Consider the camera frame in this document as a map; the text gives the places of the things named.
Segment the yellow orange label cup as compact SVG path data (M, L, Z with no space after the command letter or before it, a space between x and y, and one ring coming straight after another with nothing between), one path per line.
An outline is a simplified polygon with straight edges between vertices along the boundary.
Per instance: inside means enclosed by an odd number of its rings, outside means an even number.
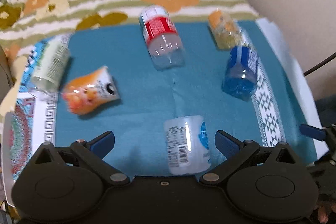
M210 13L208 23L218 49L230 50L241 44L240 28L230 14L217 9Z

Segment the red label clear cup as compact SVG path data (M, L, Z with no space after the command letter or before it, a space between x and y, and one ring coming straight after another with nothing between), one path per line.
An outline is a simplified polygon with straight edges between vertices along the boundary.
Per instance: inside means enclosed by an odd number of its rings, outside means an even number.
M159 5L144 8L139 24L155 69L162 71L185 64L183 44L167 10Z

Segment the white sheet under cloth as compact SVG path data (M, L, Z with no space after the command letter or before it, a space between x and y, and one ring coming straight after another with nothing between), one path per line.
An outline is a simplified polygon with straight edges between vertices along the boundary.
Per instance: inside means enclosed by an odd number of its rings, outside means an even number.
M306 163L327 152L324 141L303 136L301 124L321 128L310 87L298 61L274 22L266 18L240 24L259 55L257 90L252 97L263 145L287 141Z

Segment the colourful patterned board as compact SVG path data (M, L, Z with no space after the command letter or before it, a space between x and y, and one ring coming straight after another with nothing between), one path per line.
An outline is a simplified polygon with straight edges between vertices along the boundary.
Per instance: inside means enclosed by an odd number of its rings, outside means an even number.
M30 47L23 57L22 73L14 86L14 99L4 116L1 138L2 181L5 200L14 206L12 188L38 147L55 143L58 94L33 89L31 76L46 47L53 42L68 46L72 32L46 38Z

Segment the teal patterned cloth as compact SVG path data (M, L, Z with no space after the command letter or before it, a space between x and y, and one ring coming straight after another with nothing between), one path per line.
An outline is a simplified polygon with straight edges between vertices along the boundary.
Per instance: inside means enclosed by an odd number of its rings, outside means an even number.
M213 165L223 161L214 136L224 130L240 140L272 145L287 141L306 163L317 158L312 139L300 134L306 123L288 77L271 47L271 39L253 21L240 26L255 46L261 70L258 89L248 101L222 91L229 52L217 50L207 23L179 23L185 65L158 71L147 52L138 24L79 31L69 42L69 82L107 66L120 99L78 116L59 100L55 143L68 146L112 131L116 144L105 161L128 176L169 175L163 124L169 119L201 115L206 124Z

